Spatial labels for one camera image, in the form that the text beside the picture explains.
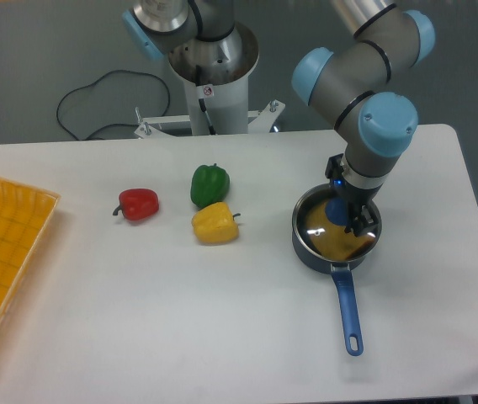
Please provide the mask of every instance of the blue pan handle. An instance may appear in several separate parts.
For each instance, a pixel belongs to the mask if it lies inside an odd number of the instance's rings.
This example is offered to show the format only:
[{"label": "blue pan handle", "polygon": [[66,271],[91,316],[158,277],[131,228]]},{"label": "blue pan handle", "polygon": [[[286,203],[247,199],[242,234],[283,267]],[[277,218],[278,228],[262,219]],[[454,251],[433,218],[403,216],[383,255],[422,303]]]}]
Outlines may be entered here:
[{"label": "blue pan handle", "polygon": [[359,311],[351,270],[349,267],[332,267],[331,275],[337,286],[346,349],[348,354],[359,356],[363,352],[363,336],[360,333]]}]

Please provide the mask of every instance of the metal bracket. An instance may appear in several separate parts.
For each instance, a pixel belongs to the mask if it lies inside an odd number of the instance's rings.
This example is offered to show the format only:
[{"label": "metal bracket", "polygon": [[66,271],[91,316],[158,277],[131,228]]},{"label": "metal bracket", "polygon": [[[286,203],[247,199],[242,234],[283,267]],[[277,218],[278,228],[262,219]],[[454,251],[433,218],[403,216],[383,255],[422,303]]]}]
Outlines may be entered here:
[{"label": "metal bracket", "polygon": [[[248,111],[248,133],[269,133],[272,129],[278,131],[274,124],[285,108],[286,104],[275,99],[263,111]],[[140,139],[176,137],[168,132],[179,131],[187,135],[190,130],[188,115],[143,118],[138,119],[138,124],[140,126],[134,133]]]}]

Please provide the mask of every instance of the pan handle hole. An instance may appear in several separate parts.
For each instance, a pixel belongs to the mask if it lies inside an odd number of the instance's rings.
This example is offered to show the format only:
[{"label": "pan handle hole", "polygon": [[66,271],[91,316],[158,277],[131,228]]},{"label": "pan handle hole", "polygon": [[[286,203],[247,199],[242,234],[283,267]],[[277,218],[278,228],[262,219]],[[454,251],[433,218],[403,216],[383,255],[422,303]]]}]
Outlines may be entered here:
[{"label": "pan handle hole", "polygon": [[349,345],[351,345],[351,349],[353,351],[358,351],[359,350],[359,341],[357,339],[357,337],[355,337],[354,335],[352,335],[351,337],[349,337]]}]

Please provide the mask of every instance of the red bell pepper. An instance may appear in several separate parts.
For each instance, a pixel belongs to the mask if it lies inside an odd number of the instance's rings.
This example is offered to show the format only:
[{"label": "red bell pepper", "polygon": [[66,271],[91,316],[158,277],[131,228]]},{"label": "red bell pepper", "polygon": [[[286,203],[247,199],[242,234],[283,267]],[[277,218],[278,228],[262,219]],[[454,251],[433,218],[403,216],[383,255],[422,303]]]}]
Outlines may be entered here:
[{"label": "red bell pepper", "polygon": [[158,196],[151,189],[127,189],[119,194],[119,206],[113,215],[120,210],[128,221],[139,221],[158,212]]}]

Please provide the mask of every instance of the green bell pepper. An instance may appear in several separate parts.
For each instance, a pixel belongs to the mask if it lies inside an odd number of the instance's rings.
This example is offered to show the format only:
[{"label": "green bell pepper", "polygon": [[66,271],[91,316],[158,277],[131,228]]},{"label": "green bell pepper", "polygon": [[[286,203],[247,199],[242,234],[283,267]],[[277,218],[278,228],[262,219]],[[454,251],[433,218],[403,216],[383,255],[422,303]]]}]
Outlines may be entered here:
[{"label": "green bell pepper", "polygon": [[221,202],[230,190],[230,176],[216,164],[196,168],[190,186],[190,199],[200,209]]}]

